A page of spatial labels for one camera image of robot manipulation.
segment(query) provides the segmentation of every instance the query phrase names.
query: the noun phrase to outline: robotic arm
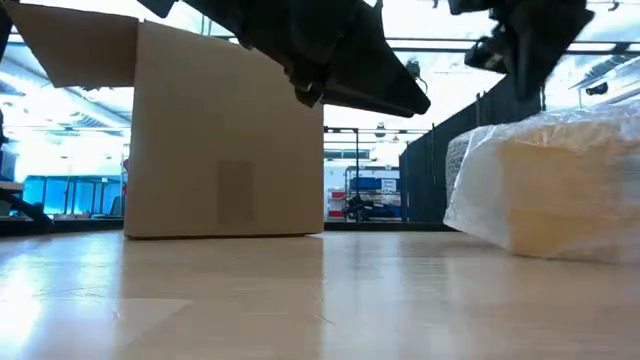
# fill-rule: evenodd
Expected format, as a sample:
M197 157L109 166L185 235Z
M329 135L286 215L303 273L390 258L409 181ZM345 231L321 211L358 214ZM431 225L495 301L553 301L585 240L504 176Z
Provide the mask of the robotic arm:
M138 0L166 17L177 0ZM387 44L382 0L184 0L284 67L296 97L391 115L431 102ZM466 54L469 66L511 74L520 99L537 93L591 21L586 0L449 0L453 15L490 11L497 21Z

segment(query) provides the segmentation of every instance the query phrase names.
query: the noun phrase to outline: metal pole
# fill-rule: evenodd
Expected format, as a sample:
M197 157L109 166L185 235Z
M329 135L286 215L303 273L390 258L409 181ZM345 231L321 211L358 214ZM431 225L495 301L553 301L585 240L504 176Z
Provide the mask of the metal pole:
M124 216L124 152L120 152L120 216Z
M360 199L360 132L356 132L356 197ZM360 215L356 213L356 222L360 222Z
M42 206L44 208L44 206L47 203L47 182L48 182L48 177L44 177L44 184L42 185Z
M71 195L71 214L75 213L76 209L76 189L78 185L78 178L73 179L73 195Z
M480 127L480 93L476 94L476 127Z
M540 87L540 109L547 111L547 87L544 85Z
M431 123L431 175L433 175L433 185L436 185L435 157L434 151L436 147L436 124Z
M408 219L409 206L407 205L407 198L409 197L409 186L407 181L409 181L409 145L407 145L407 149L404 153L400 154L401 158L404 158L403 161L400 162L402 167L400 168L400 206L401 206L401 215L402 222L406 223Z
M471 49L468 48L456 48L456 47L423 47L420 44L416 44L414 47L409 46L391 46L393 52L410 52L410 53L446 53L446 54L465 54ZM565 55L591 55L591 56L604 56L604 55L627 55L638 56L640 51L637 50L615 50L615 49L603 49L603 50L572 50L568 49L564 52Z
M96 183L93 184L93 190L91 191L91 211L90 214L95 213L96 211Z
M100 183L100 212L99 214L103 214L104 210L104 183Z
M70 185L71 176L67 175L67 184L64 188L64 208L62 210L63 214L67 213L67 203L69 202L69 185Z

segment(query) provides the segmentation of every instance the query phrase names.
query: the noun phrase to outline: box flap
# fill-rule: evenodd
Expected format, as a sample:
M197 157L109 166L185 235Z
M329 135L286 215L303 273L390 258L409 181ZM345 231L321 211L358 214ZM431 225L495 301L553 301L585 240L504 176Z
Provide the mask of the box flap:
M55 87L133 86L138 19L4 2Z

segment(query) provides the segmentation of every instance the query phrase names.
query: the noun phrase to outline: black object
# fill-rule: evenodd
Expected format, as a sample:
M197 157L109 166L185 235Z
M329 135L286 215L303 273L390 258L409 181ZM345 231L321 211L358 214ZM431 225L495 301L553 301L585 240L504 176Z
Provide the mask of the black object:
M171 0L139 0L165 17ZM431 105L387 44L382 0L185 0L280 63L307 106L411 117Z
M0 189L0 201L9 203L12 210L31 218L38 228L48 229L53 226L53 220L44 214L42 204L31 205L4 189Z
M457 232L442 222L440 223L400 223L400 222L326 222L324 231L359 231L359 232L398 232L398 231L422 231L422 232Z
M375 135L375 137L376 137L376 138L378 138L378 139L382 139L382 138L384 138L385 136L387 136L387 133L385 133L385 132L384 132L384 130L386 130L386 128L385 128L385 126L384 126L384 123L383 123L383 122L378 123L378 126L376 126L376 130L381 130L381 132L379 132L379 133L374 133L374 135Z
M465 64L511 74L519 100L537 94L582 29L593 19L586 0L449 0L454 15L490 10L498 22L467 52Z
M31 221L0 221L0 239L9 236L122 230L123 227L123 218L102 220L57 220L51 227L46 228L34 226Z
M2 113L2 109L0 109L0 150L2 150L2 144L8 142L8 139L4 137L4 114Z
M371 200L362 200L360 195L348 199L342 207L342 215L346 219L358 222L369 221L372 218L396 217L390 206L386 204L376 204Z
M620 7L620 2L616 1L616 0L613 0L612 4L611 4L611 7L609 9L607 9L607 10L616 11L616 10L618 10L619 7Z
M139 0L158 16L174 0ZM185 0L234 33L241 45L280 63L307 106L334 104L411 117L430 106L387 44L382 0ZM449 0L453 15L490 10L491 37L468 53L469 66L512 74L520 100L544 84L594 14L586 0Z
M609 84L605 81L600 85L596 85L596 86L593 86L593 87L590 87L590 88L586 88L584 91L589 96L604 95L609 91Z
M409 74L411 74L411 77L413 77L414 81L419 81L423 83L426 89L425 91L429 90L429 85L427 84L426 81L424 81L424 79L421 76L420 62L418 61L418 59L416 58L409 59L409 61L407 61L407 63L404 64L404 67L407 68L407 71L409 72Z
M6 0L19 3L19 0ZM9 36L11 35L11 28L13 27L13 21L9 17L9 14L4 10L4 7L0 6L0 59L4 56L4 51L7 49L7 43L9 43Z

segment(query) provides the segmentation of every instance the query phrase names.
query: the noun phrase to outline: ceiling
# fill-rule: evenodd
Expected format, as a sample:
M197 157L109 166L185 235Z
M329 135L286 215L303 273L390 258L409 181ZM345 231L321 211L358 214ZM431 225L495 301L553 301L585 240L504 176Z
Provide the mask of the ceiling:
M203 19L201 14L184 2L176 3L167 19L156 17L136 0L23 0L23 2L129 15L192 32L231 35L220 26ZM610 12L608 9L611 7L611 1L590 2L589 7L596 11L597 16L579 40L640 40L640 32L637 30L640 0L620 1L620 3L616 11ZM383 17L386 35L393 38L476 39L487 34L494 25L487 18L486 12L451 16L446 1L440 1L439 6L434 9L432 0L386 0ZM99 130L102 133L100 136L105 136L106 139L127 136L126 131L113 133L104 128L129 126L133 89L99 89L89 92L79 88L53 89L31 51L20 43L18 36L14 36L13 40L7 49L5 60L0 65L0 74L2 74L0 81L17 88L18 92L26 95L2 95L2 101L14 104L15 108L26 108L29 114L13 117L13 120L8 122L8 126L14 126L17 129L29 124L29 126L58 130L69 127L93 128ZM404 119L346 108L327 107L326 125L374 128L382 123L387 129L428 130L434 124L447 119L473 102L477 93L488 91L501 78L497 74L466 67L463 63L463 54L399 52L397 56L403 62L412 57L420 62L422 77L428 84L427 94L433 103L426 115ZM588 68L599 61L599 58L601 57L565 57L550 84L560 88L570 86L572 81L574 83L579 81ZM403 137L401 140L410 141L419 136L416 133L400 137ZM330 140L338 142L342 141L344 136L335 134L329 137Z

